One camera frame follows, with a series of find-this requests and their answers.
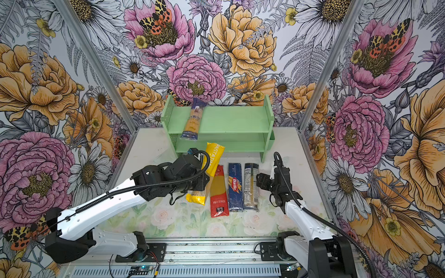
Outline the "yellow spaghetti pack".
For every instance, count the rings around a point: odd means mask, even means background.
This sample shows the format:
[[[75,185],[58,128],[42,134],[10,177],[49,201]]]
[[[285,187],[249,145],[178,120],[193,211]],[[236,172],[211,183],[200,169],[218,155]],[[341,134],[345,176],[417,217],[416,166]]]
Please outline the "yellow spaghetti pack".
[[[210,193],[210,188],[214,179],[214,175],[216,173],[218,164],[220,162],[220,159],[224,153],[225,147],[218,145],[217,143],[207,143],[206,152],[209,154],[210,157],[210,163],[209,167],[206,169],[206,177],[209,178],[208,182],[206,183],[205,190],[204,191],[191,191],[190,193],[187,193],[186,200],[189,203],[196,203],[199,205],[205,205],[207,197]]]

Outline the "blue Don Reggio spaghetti pack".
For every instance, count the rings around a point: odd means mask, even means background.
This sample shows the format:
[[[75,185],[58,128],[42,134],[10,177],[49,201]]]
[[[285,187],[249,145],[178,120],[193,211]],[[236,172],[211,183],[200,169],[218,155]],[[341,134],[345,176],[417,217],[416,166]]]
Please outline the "blue Don Reggio spaghetti pack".
[[[181,139],[197,141],[200,128],[200,122],[203,117],[204,108],[207,103],[199,98],[194,98],[191,105],[191,113],[188,118],[184,130],[181,135]]]

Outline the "blue Barilla spaghetti box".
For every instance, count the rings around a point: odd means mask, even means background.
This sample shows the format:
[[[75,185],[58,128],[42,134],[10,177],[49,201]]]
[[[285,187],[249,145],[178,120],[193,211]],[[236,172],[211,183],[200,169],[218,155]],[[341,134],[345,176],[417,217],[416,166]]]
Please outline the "blue Barilla spaghetti box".
[[[228,208],[230,212],[243,210],[242,166],[240,163],[228,164]]]

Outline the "red spaghetti pack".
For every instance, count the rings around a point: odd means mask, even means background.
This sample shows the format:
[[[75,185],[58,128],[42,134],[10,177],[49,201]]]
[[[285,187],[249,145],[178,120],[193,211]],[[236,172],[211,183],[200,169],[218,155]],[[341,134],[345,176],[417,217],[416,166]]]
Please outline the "red spaghetti pack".
[[[210,216],[229,216],[223,165],[218,165],[210,188]]]

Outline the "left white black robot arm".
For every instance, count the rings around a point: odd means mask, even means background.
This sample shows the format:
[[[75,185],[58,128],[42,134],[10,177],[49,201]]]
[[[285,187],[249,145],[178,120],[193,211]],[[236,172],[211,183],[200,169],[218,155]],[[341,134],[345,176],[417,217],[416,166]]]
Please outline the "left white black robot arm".
[[[46,213],[49,234],[46,253],[58,264],[76,261],[87,254],[113,254],[123,262],[138,262],[155,252],[142,232],[128,234],[106,232],[98,225],[131,207],[175,192],[204,191],[210,181],[207,170],[210,156],[206,151],[190,149],[173,163],[148,165],[134,172],[123,183],[100,196],[70,209],[53,208]]]

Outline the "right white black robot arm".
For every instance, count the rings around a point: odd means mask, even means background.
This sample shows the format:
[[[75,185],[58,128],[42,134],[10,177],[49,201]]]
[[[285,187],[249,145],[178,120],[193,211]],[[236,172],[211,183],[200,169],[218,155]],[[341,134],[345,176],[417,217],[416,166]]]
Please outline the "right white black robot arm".
[[[271,193],[271,203],[298,228],[297,232],[282,232],[277,237],[278,256],[295,260],[309,278],[358,277],[352,250],[354,239],[308,210],[302,196],[293,190],[290,169],[278,152],[273,157],[273,175],[258,174],[257,186]]]

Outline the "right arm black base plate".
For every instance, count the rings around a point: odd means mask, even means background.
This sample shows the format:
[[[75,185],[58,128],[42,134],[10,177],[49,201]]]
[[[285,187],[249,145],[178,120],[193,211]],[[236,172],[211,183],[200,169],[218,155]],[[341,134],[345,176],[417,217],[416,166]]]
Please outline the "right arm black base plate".
[[[260,257],[262,261],[295,261],[295,258],[285,253],[277,243],[260,242]]]

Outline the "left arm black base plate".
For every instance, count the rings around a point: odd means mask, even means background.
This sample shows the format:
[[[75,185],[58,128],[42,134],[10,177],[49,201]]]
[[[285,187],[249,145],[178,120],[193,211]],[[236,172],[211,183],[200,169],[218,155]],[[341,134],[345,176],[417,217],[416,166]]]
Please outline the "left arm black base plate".
[[[166,254],[166,248],[166,243],[150,243],[147,244],[146,247],[136,250],[133,254],[127,257],[117,255],[115,262],[163,262]]]

